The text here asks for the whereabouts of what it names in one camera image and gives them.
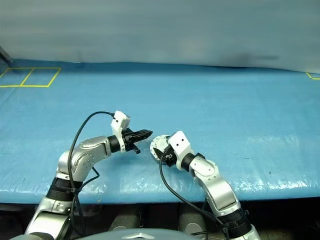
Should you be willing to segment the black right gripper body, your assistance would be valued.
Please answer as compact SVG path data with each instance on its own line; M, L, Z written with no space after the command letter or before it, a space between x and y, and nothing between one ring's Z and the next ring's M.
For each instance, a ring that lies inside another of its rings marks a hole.
M165 162L165 164L169 167L172 167L173 165L176 164L177 162L177 156L174 152L174 149L172 146L167 146L164 149L163 152L163 161Z

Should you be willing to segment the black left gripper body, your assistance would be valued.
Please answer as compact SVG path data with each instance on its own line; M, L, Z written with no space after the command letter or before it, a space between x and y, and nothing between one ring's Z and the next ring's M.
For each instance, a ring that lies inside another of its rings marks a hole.
M139 154L141 150L135 145L138 142L140 132L132 131L131 129L126 129L122 131L122 140L124 142L125 151L134 151L136 154Z

